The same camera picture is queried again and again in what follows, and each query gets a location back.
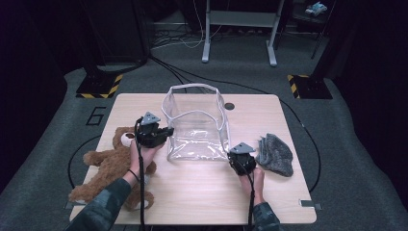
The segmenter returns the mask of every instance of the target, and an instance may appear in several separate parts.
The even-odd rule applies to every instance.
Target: teddy bear
[[[91,202],[105,187],[115,179],[122,177],[130,166],[130,143],[135,138],[135,127],[118,127],[113,138],[114,149],[102,152],[90,151],[84,155],[84,163],[99,167],[98,172],[87,184],[76,186],[69,194],[69,201],[79,203]],[[144,175],[147,183],[149,175],[156,171],[156,163],[152,162]],[[144,208],[154,203],[151,192],[144,192]],[[136,184],[124,205],[129,210],[140,208],[140,184]]]

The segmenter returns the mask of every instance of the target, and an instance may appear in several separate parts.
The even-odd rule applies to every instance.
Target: human hand
[[[165,145],[165,143],[162,143],[156,147],[153,148],[148,148],[148,147],[144,147],[142,146],[140,148],[140,153],[141,156],[143,157],[143,167],[144,167],[144,171],[146,171],[147,167],[152,163],[153,158],[155,156],[155,154],[157,153],[157,151],[162,148]],[[137,148],[137,143],[135,140],[131,141],[130,144],[130,160],[131,160],[131,169],[132,168],[139,168],[140,163],[139,163],[139,151]]]
[[[255,198],[254,198],[254,206],[255,206],[259,203],[265,202],[264,200],[265,173],[260,168],[255,167],[251,175],[253,176],[253,184],[254,184],[254,191],[255,191]],[[241,181],[243,192],[246,195],[251,196],[252,187],[251,187],[251,183],[249,182],[248,176],[242,175],[242,176],[239,176],[239,178]]]
[[[146,169],[148,166],[153,161],[154,156],[156,155],[156,152],[162,148],[165,144],[162,143],[156,147],[153,148],[147,148],[147,147],[141,147],[140,148],[140,153],[141,156],[143,157],[143,172],[146,172]],[[133,187],[138,181],[140,180],[140,163],[139,163],[139,151],[138,147],[136,144],[135,140],[132,140],[130,143],[130,170],[131,172],[126,172],[126,174],[123,176],[123,179],[127,181],[131,187]]]

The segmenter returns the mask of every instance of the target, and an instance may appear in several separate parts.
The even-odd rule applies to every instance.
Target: gray towel
[[[268,133],[266,138],[259,141],[259,154],[255,160],[260,166],[280,175],[293,175],[292,151],[273,134]]]

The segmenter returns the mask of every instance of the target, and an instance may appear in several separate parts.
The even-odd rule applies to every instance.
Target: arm
[[[141,148],[144,170],[150,165],[154,155],[162,146],[163,144],[155,148]],[[130,169],[140,178],[139,153],[135,140],[132,140],[131,143]],[[133,173],[126,172],[122,178],[113,181],[85,206],[65,230],[110,230],[132,187],[137,183],[138,180]]]
[[[253,184],[255,190],[253,210],[255,220],[254,230],[283,230],[280,226],[279,218],[273,213],[270,205],[264,200],[264,178],[265,173],[256,167],[253,171]],[[243,191],[250,196],[252,188],[248,177],[246,175],[240,176],[240,181]]]

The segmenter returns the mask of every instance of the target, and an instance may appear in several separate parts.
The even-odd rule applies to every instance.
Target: clear plastic bag
[[[181,90],[201,90],[183,93]],[[224,100],[217,88],[204,84],[173,86],[162,104],[168,127],[169,161],[228,161],[230,133]]]

